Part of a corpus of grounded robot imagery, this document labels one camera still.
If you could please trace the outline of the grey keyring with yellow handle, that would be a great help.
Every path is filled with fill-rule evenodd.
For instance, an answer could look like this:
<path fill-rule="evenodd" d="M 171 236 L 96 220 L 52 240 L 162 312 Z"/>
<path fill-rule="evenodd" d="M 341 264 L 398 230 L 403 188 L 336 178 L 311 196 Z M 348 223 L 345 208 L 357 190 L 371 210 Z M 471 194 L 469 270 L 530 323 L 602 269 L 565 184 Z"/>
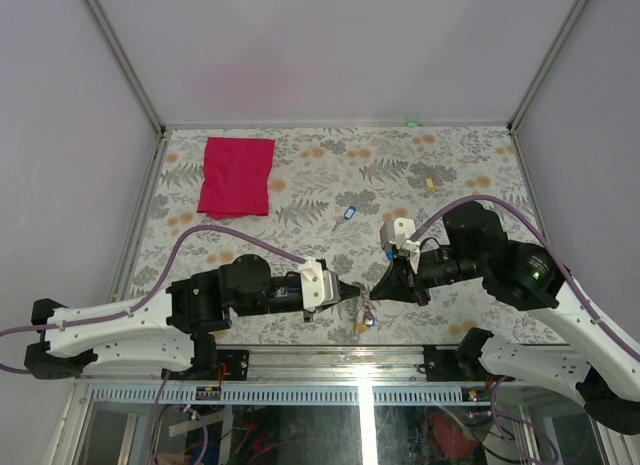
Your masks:
<path fill-rule="evenodd" d="M 377 317 L 375 315 L 375 311 L 376 311 L 375 306 L 374 306 L 373 302 L 370 300 L 368 291 L 365 290 L 365 289 L 362 289 L 362 293 L 361 293 L 360 297 L 354 298 L 354 299 L 350 299 L 347 302 L 347 309 L 348 309 L 348 313 L 349 313 L 349 317 L 350 317 L 350 321 L 351 321 L 352 332 L 354 334 L 356 334 L 356 335 L 361 335 L 361 334 L 365 333 L 366 331 L 368 331 L 371 328 L 375 327 L 377 325 L 377 323 L 378 323 L 378 319 L 377 319 Z M 367 328 L 365 326 L 366 329 L 362 333 L 360 333 L 360 334 L 355 333 L 353 331 L 353 327 L 358 323 L 364 324 L 363 323 L 363 318 L 364 318 L 364 315 L 367 314 L 367 313 L 371 313 L 372 315 L 374 315 L 376 317 L 376 319 L 377 319 L 376 325 L 371 327 L 371 328 Z"/>

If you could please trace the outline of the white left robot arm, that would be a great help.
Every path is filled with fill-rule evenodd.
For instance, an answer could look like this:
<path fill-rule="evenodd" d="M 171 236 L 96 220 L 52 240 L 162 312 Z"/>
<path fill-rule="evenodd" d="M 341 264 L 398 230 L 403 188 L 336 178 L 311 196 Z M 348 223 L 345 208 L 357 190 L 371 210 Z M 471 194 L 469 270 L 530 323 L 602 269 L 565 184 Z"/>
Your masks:
<path fill-rule="evenodd" d="M 31 321 L 40 338 L 27 346 L 24 366 L 40 380 L 144 374 L 220 380 L 230 369 L 214 335 L 230 329 L 234 316 L 300 312 L 309 320 L 359 294 L 323 260 L 273 276 L 262 257 L 243 255 L 171 283 L 144 305 L 131 299 L 73 309 L 36 301 Z"/>

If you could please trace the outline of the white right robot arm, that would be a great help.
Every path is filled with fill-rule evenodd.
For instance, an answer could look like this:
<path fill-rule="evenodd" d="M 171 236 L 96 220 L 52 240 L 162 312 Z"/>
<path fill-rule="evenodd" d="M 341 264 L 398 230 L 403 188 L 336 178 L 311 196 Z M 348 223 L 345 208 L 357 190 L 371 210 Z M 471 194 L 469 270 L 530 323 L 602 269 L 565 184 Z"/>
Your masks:
<path fill-rule="evenodd" d="M 523 380 L 574 401 L 611 430 L 638 434 L 639 344 L 586 296 L 549 245 L 509 239 L 499 216 L 475 200 L 458 200 L 438 217 L 449 242 L 432 250 L 423 250 L 426 229 L 413 220 L 384 223 L 380 242 L 390 265 L 371 299 L 426 305 L 434 288 L 480 280 L 490 296 L 545 324 L 579 355 L 536 352 L 473 327 L 443 377 Z"/>

